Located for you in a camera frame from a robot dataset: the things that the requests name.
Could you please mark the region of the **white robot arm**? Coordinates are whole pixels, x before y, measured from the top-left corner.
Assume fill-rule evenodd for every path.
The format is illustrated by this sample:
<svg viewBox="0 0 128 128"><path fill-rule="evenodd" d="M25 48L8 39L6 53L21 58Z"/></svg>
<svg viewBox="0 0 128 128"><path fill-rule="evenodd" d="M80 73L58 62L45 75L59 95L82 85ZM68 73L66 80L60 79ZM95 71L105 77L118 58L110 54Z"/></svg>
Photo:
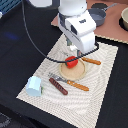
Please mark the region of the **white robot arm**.
<svg viewBox="0 0 128 128"><path fill-rule="evenodd" d="M28 0L36 8L58 9L58 26L82 52L94 48L96 23L87 10L86 0Z"/></svg>

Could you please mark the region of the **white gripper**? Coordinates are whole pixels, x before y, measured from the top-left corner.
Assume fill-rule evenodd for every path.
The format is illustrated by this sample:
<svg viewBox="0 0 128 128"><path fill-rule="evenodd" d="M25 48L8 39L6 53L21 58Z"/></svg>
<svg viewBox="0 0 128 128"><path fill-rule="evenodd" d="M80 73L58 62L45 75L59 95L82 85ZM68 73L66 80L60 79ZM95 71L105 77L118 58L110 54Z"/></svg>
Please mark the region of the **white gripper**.
<svg viewBox="0 0 128 128"><path fill-rule="evenodd" d="M96 23L88 12L73 17L58 14L58 26L83 54L94 49Z"/></svg>

